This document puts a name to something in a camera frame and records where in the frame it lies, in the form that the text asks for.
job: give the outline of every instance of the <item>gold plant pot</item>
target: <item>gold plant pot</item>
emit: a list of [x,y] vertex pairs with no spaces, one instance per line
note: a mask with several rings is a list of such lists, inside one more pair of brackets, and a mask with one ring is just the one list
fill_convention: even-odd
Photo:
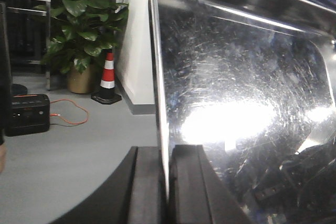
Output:
[[71,67],[68,73],[68,90],[76,94],[92,93],[95,88],[95,68],[93,65],[83,72],[79,73],[74,67]]

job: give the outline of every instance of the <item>traffic cone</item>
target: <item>traffic cone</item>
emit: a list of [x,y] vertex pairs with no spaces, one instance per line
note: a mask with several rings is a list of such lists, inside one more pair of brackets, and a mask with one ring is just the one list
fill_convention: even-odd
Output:
[[99,92],[92,94],[91,98],[101,104],[113,104],[121,100],[121,96],[115,94],[113,53],[108,52],[105,60],[103,76],[100,82]]

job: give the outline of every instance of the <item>black cone base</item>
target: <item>black cone base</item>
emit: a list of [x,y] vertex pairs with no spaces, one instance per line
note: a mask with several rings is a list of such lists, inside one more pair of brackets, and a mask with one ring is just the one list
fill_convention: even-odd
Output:
[[21,84],[12,84],[12,95],[25,95],[28,89]]
[[91,99],[95,100],[96,102],[99,102],[101,104],[113,104],[113,103],[116,103],[116,102],[119,102],[121,101],[121,96],[118,95],[118,94],[114,94],[112,96],[112,98],[109,98],[109,99],[105,99],[105,98],[102,98],[100,96],[100,93],[97,92],[97,93],[94,93],[91,95]]

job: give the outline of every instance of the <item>reflective metal surface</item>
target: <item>reflective metal surface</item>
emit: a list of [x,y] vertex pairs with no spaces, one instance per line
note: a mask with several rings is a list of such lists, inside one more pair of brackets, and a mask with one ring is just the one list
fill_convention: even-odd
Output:
[[151,4],[165,171],[175,144],[202,144],[255,223],[335,223],[317,221],[336,209],[336,13],[304,0]]

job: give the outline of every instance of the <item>orange cable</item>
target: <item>orange cable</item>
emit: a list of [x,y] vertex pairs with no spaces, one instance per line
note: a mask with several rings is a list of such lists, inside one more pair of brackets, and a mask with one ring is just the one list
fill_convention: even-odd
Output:
[[89,120],[89,111],[87,111],[86,109],[84,109],[83,107],[79,106],[77,103],[75,103],[73,100],[70,100],[70,99],[59,99],[59,100],[56,100],[56,101],[52,101],[50,102],[50,104],[52,103],[55,103],[55,102],[60,102],[60,101],[68,101],[68,102],[71,102],[73,105],[75,105],[76,107],[80,108],[81,110],[84,110],[87,117],[84,121],[81,121],[81,122],[78,122],[78,123],[74,123],[74,122],[70,122],[69,120],[65,119],[63,116],[61,116],[60,114],[56,114],[56,113],[53,113],[53,114],[50,114],[50,116],[58,116],[60,119],[62,119],[63,121],[65,121],[66,123],[69,123],[69,124],[72,124],[72,125],[80,125],[80,124],[84,124],[86,123],[88,120]]

